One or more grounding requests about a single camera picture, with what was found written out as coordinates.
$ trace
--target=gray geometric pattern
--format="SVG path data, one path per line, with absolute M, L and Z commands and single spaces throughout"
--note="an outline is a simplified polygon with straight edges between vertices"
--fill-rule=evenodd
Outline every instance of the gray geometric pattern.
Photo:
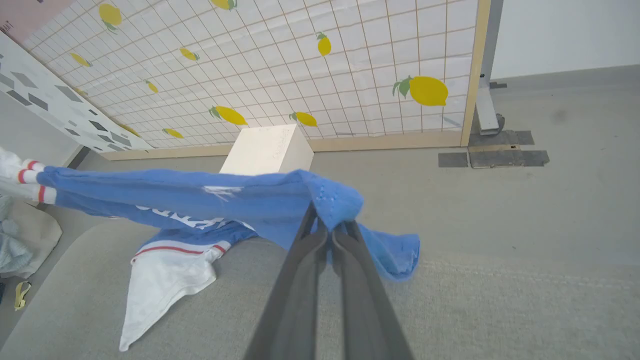
M 0 83 L 3 83 L 6 86 L 9 86 L 10 88 L 13 88 L 13 80 L 2 74 L 0 74 Z
M 47 105 L 46 102 L 41 100 L 39 97 L 32 95 L 31 93 L 29 93 L 29 101 L 33 102 L 34 104 L 38 105 L 39 107 L 47 111 L 49 110 L 49 105 Z
M 23 98 L 20 94 L 18 94 L 17 92 L 15 92 L 13 90 L 9 90 L 6 93 L 11 95 L 14 99 L 20 101 L 22 103 L 22 105 L 24 105 L 24 106 L 31 105 L 31 103 L 27 99 Z
M 91 120 L 89 120 L 89 122 L 91 123 L 91 125 L 95 126 L 95 128 L 100 130 L 100 131 L 107 131 L 107 129 L 105 129 L 104 126 L 100 125 L 99 122 L 95 122 L 95 121 L 91 121 Z
M 18 79 L 18 81 L 20 81 L 24 86 L 28 87 L 28 88 L 38 88 L 33 81 L 31 81 L 31 79 L 29 79 L 27 77 L 27 75 L 21 73 L 21 72 L 13 72 L 11 71 L 11 73 L 13 74 L 13 76 L 15 76 L 16 79 Z
M 127 139 L 123 138 L 122 136 L 118 135 L 118 134 L 114 134 L 111 133 L 111 137 L 116 140 L 117 142 L 126 145 L 126 146 L 131 146 L 131 142 L 128 141 Z
M 56 88 L 58 88 L 60 92 L 65 94 L 65 96 L 67 96 L 69 100 L 75 101 L 75 102 L 82 102 L 82 100 L 80 100 L 80 98 L 76 95 L 76 93 L 73 90 L 71 90 L 69 87 L 56 85 Z
M 98 135 L 98 136 L 106 142 L 113 143 L 113 140 L 110 139 L 108 136 L 104 136 L 104 135 Z

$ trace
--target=white box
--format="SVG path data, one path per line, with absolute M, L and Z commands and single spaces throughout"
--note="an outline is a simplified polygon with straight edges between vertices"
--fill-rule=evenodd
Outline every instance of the white box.
M 261 175 L 309 170 L 314 152 L 295 124 L 240 131 L 221 174 Z

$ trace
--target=gray cloth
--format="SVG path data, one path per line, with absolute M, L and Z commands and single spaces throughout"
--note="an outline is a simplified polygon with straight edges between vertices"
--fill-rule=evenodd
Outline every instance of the gray cloth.
M 110 220 L 78 238 L 0 359 L 241 359 L 286 256 L 260 239 L 233 247 L 215 262 L 218 280 L 118 351 L 129 260 L 155 232 Z M 411 281 L 385 286 L 416 359 L 632 359 L 640 357 L 637 275 L 424 249 Z M 341 359 L 339 280 L 329 268 L 320 287 L 317 358 Z

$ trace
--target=white stripe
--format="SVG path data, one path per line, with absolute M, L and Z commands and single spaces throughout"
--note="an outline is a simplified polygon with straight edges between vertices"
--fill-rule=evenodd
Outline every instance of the white stripe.
M 217 243 L 215 243 L 213 245 L 217 245 L 217 246 L 225 249 L 225 251 L 228 251 L 229 249 L 231 249 L 231 244 L 229 243 L 229 241 L 225 241 L 225 240 L 218 241 Z
M 54 188 L 46 187 L 44 189 L 43 200 L 45 204 L 55 204 L 56 203 L 56 195 L 58 191 Z

